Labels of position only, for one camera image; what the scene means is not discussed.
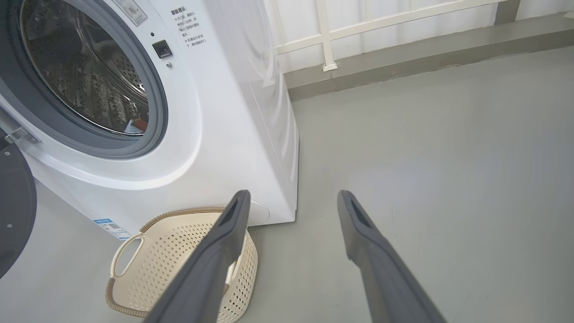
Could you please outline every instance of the white washing machine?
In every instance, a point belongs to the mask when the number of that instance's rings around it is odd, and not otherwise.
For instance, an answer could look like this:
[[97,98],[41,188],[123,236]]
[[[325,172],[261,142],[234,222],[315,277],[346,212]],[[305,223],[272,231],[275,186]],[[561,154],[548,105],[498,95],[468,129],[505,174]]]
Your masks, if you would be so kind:
[[4,140],[88,218],[126,239],[247,189],[249,225],[294,221],[299,133],[263,1],[5,0],[0,15]]

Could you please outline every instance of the beige laundry basket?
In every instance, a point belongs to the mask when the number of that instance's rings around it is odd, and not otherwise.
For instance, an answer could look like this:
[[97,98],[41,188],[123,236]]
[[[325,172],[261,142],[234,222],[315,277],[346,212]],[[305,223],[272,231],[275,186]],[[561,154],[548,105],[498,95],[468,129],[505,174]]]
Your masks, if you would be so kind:
[[[116,311],[146,317],[223,210],[223,207],[200,207],[169,212],[144,225],[114,256],[106,288],[107,304]],[[135,255],[124,272],[116,274],[122,251],[135,239],[141,239]],[[227,274],[218,323],[235,322],[243,315],[256,273],[257,250],[246,232],[241,255]]]

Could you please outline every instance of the railing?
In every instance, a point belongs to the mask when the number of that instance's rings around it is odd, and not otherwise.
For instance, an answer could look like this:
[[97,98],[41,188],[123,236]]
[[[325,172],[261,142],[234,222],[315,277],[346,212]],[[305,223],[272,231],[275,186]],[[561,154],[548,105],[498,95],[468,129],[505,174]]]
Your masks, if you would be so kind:
[[[272,4],[275,6],[274,10],[278,14],[277,4],[275,1],[276,0],[273,0]],[[320,34],[290,41],[288,43],[285,43],[284,42],[285,40],[283,39],[282,41],[284,43],[277,46],[276,51],[277,54],[283,54],[296,51],[297,49],[323,44],[323,54],[325,55],[325,65],[323,65],[323,71],[324,72],[332,71],[337,69],[337,64],[333,60],[333,51],[331,49],[332,40],[352,36],[354,34],[368,32],[374,29],[398,25],[403,22],[437,16],[439,14],[449,13],[458,10],[490,5],[492,3],[503,2],[503,1],[505,0],[458,0],[452,2],[444,2],[429,7],[416,8],[416,0],[409,0],[409,11],[371,20],[370,19],[371,0],[365,0],[367,21],[363,21],[358,24],[350,25],[340,29],[329,30],[329,19],[327,17],[327,5],[325,4],[325,0],[316,0],[317,12],[319,16]],[[281,20],[278,20],[278,24],[280,33],[283,35],[284,32],[282,31],[283,26],[281,25]]]

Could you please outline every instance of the concrete floor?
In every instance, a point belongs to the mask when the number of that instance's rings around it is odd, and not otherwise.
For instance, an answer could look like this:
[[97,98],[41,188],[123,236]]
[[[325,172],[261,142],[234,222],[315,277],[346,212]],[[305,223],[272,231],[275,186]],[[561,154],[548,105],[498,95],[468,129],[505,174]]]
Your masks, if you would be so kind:
[[[240,323],[369,322],[336,195],[351,190],[449,323],[574,316],[574,47],[294,104],[297,221],[251,228]],[[38,186],[37,222],[0,280],[1,321],[138,322],[107,307],[120,241]]]

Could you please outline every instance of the white wall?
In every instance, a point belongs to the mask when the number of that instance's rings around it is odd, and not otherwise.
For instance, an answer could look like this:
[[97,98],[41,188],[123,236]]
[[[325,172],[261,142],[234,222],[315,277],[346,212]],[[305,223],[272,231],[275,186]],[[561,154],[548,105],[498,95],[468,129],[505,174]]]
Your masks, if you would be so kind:
[[521,0],[516,20],[574,10],[573,0]]
[[[366,20],[368,0],[326,0],[331,30]],[[371,17],[379,18],[409,10],[409,0],[369,0]],[[414,0],[416,7],[432,6],[444,0]],[[522,0],[518,19],[544,16],[571,10],[572,0]],[[265,0],[276,43],[287,43],[319,34],[315,0]],[[334,59],[354,56],[445,34],[491,26],[497,4],[456,11],[440,16],[406,22],[334,40]],[[322,45],[279,55],[283,72],[300,70],[324,63]]]

